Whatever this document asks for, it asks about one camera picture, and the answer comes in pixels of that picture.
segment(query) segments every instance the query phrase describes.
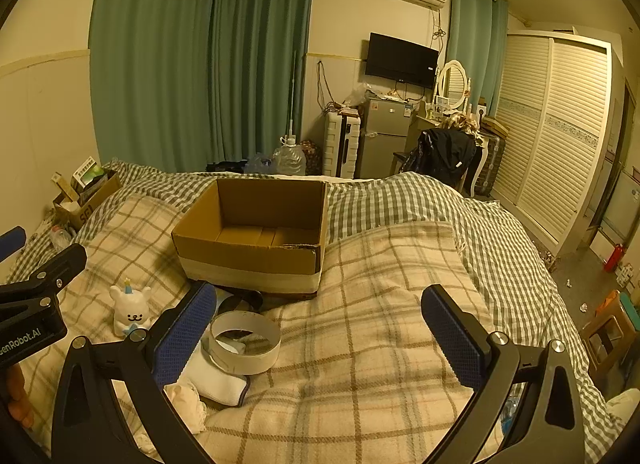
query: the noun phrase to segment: wall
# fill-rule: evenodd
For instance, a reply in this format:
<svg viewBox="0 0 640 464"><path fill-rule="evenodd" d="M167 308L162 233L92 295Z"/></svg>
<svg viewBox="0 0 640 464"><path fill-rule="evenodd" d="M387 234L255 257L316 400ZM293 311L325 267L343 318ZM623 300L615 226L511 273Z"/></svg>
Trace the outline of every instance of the wall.
<svg viewBox="0 0 640 464"><path fill-rule="evenodd" d="M517 19L515 16L509 14L509 19L507 21L507 32L515 32L516 30L528 30L522 21Z"/></svg>
<svg viewBox="0 0 640 464"><path fill-rule="evenodd" d="M18 0L0 29L0 233L33 233L66 177L98 158L89 88L94 0ZM0 263L0 281L12 259Z"/></svg>
<svg viewBox="0 0 640 464"><path fill-rule="evenodd" d="M25 63L0 67L0 233L21 225L30 235L59 193L53 172L68 179L98 148L88 50ZM0 263L0 281L9 265Z"/></svg>
<svg viewBox="0 0 640 464"><path fill-rule="evenodd" d="M640 82L638 83L638 91L640 94ZM634 167L640 169L640 104L637 104L636 100L636 114L634 115L634 126L631 135L631 144L629 145L629 153L626 158L625 171L632 174ZM636 231L636 234L629 244L629 248L625 253L623 259L625 263L631 263L636 270L635 276L632 278L632 283L638 291L638 295L634 300L634 303L640 304L640 229Z"/></svg>
<svg viewBox="0 0 640 464"><path fill-rule="evenodd" d="M0 66L87 48L94 0L18 0L0 29Z"/></svg>
<svg viewBox="0 0 640 464"><path fill-rule="evenodd" d="M449 30L450 2L440 10L444 31ZM318 60L322 60L327 82L337 102L342 102L361 82L388 92L394 81L364 76L369 33L386 34L420 45L440 48L431 40L434 18L428 8L404 0L312 0L306 56L302 138L324 142L324 120L318 105ZM440 64L444 64L447 38L442 42ZM409 86L407 97L420 97L422 89ZM404 84L398 86L404 95ZM324 89L325 101L328 94Z"/></svg>

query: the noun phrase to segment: tape roll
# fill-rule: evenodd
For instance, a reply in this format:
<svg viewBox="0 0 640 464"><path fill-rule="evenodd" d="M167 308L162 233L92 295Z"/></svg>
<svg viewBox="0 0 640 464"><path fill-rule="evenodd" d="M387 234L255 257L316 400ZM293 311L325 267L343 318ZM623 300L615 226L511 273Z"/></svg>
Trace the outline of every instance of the tape roll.
<svg viewBox="0 0 640 464"><path fill-rule="evenodd" d="M229 330L243 330L267 339L271 348L258 354L237 354L225 349L216 337ZM221 370L235 376L254 376L273 367L280 353L280 328L270 319L244 310L216 316L209 326L207 352Z"/></svg>

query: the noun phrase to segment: window curtain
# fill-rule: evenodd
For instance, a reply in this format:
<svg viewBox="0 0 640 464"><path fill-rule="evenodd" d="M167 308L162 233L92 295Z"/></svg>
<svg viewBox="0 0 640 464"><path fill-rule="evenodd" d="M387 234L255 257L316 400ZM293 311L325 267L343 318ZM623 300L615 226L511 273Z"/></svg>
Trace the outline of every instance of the window curtain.
<svg viewBox="0 0 640 464"><path fill-rule="evenodd" d="M447 61L458 60L471 78L470 102L484 97L495 115L507 43L506 0L451 0Z"/></svg>
<svg viewBox="0 0 640 464"><path fill-rule="evenodd" d="M89 47L100 159L202 171L212 0L94 0Z"/></svg>
<svg viewBox="0 0 640 464"><path fill-rule="evenodd" d="M212 0L209 109L217 161L272 153L287 132L291 99L300 133L310 3Z"/></svg>

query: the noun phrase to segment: plastic bag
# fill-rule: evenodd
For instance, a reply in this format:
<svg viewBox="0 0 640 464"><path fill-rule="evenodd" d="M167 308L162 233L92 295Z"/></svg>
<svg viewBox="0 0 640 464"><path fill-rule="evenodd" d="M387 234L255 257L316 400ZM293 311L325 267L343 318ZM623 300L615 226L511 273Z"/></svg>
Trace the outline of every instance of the plastic bag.
<svg viewBox="0 0 640 464"><path fill-rule="evenodd" d="M351 94L347 95L347 98L344 100L344 105L349 108L355 108L357 105L365 102L366 100L365 95L367 94L367 92L373 92L374 94L376 93L371 88L370 84L366 82L361 82L358 86L356 86L353 89Z"/></svg>

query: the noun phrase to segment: plastic bottle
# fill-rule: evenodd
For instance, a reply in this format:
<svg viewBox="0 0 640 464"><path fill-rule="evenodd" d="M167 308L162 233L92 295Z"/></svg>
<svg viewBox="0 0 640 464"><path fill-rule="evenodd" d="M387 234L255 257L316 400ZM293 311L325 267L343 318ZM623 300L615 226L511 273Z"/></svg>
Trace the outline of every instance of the plastic bottle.
<svg viewBox="0 0 640 464"><path fill-rule="evenodd" d="M306 158L302 146L296 144L295 135L286 135L282 146L273 152L274 171L278 175L306 175Z"/></svg>
<svg viewBox="0 0 640 464"><path fill-rule="evenodd" d="M49 240L56 253L64 251L71 244L71 239L71 235L58 225L54 225L49 231Z"/></svg>
<svg viewBox="0 0 640 464"><path fill-rule="evenodd" d="M273 174L273 160L267 155L257 153L244 167L244 173Z"/></svg>

